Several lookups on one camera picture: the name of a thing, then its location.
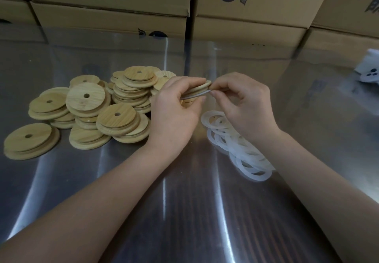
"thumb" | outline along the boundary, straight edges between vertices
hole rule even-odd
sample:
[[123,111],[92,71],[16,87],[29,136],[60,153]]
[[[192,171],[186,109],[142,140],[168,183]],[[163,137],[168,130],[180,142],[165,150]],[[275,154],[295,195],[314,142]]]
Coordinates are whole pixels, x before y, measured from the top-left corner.
[[188,107],[187,109],[191,109],[193,112],[195,112],[195,114],[200,116],[204,101],[205,101],[205,96],[200,96],[196,98],[192,102],[191,106]]
[[235,105],[230,101],[224,92],[219,90],[212,90],[210,94],[216,99],[218,105],[220,105],[225,114],[230,114],[235,108]]

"stainless steel table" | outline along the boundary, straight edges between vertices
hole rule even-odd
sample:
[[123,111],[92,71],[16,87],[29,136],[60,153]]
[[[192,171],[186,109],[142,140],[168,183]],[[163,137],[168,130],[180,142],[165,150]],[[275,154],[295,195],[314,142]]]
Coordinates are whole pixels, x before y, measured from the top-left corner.
[[[212,42],[194,43],[190,55],[180,40],[80,30],[52,29],[45,34],[50,44],[0,41],[1,143],[12,130],[34,122],[27,115],[33,98],[47,88],[68,86],[80,74],[109,80],[113,71],[131,65],[210,79],[243,71],[270,85],[274,113],[285,131],[379,199],[376,117],[340,90],[350,80],[351,68],[290,62],[291,50],[266,47],[264,55],[254,47],[257,58],[251,60],[236,59],[235,47],[221,49]],[[275,72],[276,66],[283,74]],[[340,103],[357,109],[336,112]],[[214,108],[208,98],[204,111]],[[0,155],[0,242],[145,143],[111,140],[82,151],[70,146],[69,131],[61,134],[59,144],[38,158],[14,161]],[[199,125],[181,155],[134,208],[101,261],[324,263],[339,258],[279,174],[263,183],[246,180],[212,147]]]

